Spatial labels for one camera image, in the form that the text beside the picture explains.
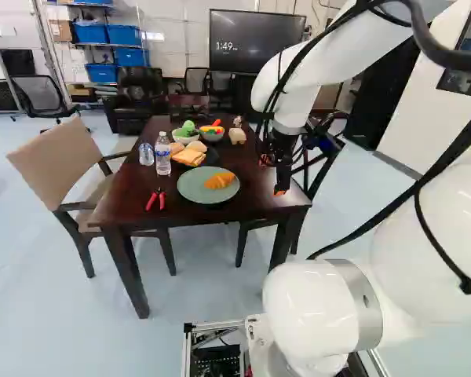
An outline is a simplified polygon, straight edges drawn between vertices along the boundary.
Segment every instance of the green plate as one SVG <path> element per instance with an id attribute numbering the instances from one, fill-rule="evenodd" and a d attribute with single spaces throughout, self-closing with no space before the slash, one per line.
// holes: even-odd
<path id="1" fill-rule="evenodd" d="M 218 190 L 204 187 L 204 182 L 216 173 L 226 173 L 229 171 L 222 167 L 196 167 L 180 176 L 177 183 L 178 191 L 184 198 L 199 204 L 224 202 L 232 198 L 239 191 L 241 186 L 239 179 L 235 177 L 228 187 Z"/>

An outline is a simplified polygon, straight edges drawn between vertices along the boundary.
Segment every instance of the bowl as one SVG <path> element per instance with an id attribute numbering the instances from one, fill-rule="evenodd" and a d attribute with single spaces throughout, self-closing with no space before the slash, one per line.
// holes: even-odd
<path id="1" fill-rule="evenodd" d="M 190 136 L 190 137 L 176 136 L 175 133 L 178 132 L 178 130 L 181 130 L 181 128 L 177 128 L 177 129 L 175 129 L 171 132 L 171 134 L 173 135 L 173 139 L 177 143 L 182 143 L 183 145 L 188 145 L 188 144 L 192 143 L 193 141 L 196 141 L 196 140 L 199 139 L 198 134 L 194 135 L 194 136 Z"/>
<path id="2" fill-rule="evenodd" d="M 210 134 L 203 130 L 203 127 L 199 129 L 199 132 L 201 133 L 205 141 L 209 141 L 210 143 L 216 143 L 217 141 L 220 141 L 223 138 L 223 135 L 225 134 L 225 128 L 220 126 L 217 128 L 221 129 L 221 132 L 219 134 Z"/>

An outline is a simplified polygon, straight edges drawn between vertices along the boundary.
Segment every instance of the white bowl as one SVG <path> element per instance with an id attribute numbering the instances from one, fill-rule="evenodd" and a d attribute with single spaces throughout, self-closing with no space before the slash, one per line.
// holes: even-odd
<path id="1" fill-rule="evenodd" d="M 200 135 L 194 135 L 194 136 L 191 136 L 191 137 L 181 137 L 181 136 L 174 136 L 174 131 L 171 132 L 171 135 L 173 136 L 173 139 L 177 142 L 177 143 L 182 143 L 183 145 L 188 145 L 190 143 L 192 143 L 193 141 L 196 141 L 199 139 Z"/>

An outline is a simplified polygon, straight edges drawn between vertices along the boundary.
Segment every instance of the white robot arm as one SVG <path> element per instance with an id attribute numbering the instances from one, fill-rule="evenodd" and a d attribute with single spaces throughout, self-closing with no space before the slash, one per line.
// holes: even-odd
<path id="1" fill-rule="evenodd" d="M 354 4 L 349 1 L 339 17 Z M 422 0 L 421 5 L 429 22 L 450 2 Z M 387 3 L 384 10 L 401 20 L 410 19 L 407 8 L 399 3 Z M 415 26 L 413 12 L 411 20 Z M 363 12 L 323 38 L 296 67 L 271 109 L 272 132 L 277 138 L 270 143 L 287 137 L 296 140 L 305 132 L 303 126 L 320 85 L 353 77 L 411 34 L 409 27 Z M 438 64 L 454 60 L 445 58 L 440 46 L 427 43 L 417 32 L 415 38 Z M 256 110 L 268 109 L 278 72 L 285 72 L 304 46 L 286 49 L 262 68 L 251 94 Z M 466 65 L 454 61 L 447 66 L 471 67 L 471 55 L 462 57 L 468 60 Z M 420 198 L 428 226 L 447 257 L 471 278 L 471 160 L 446 169 L 422 188 Z M 332 376 L 354 350 L 401 342 L 430 326 L 471 321 L 471 295 L 459 289 L 463 282 L 436 252 L 416 219 L 411 199 L 380 225 L 370 260 L 364 263 L 321 260 L 275 268 L 263 294 L 265 326 L 275 346 L 265 348 L 267 364 L 259 372 L 271 377 Z"/>

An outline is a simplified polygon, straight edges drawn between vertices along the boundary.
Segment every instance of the bottle label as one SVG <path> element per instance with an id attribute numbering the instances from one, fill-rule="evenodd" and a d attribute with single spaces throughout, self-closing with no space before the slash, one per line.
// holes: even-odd
<path id="1" fill-rule="evenodd" d="M 163 156 L 169 156 L 170 151 L 158 151 L 157 149 L 155 150 L 155 155 L 157 157 L 163 157 Z"/>

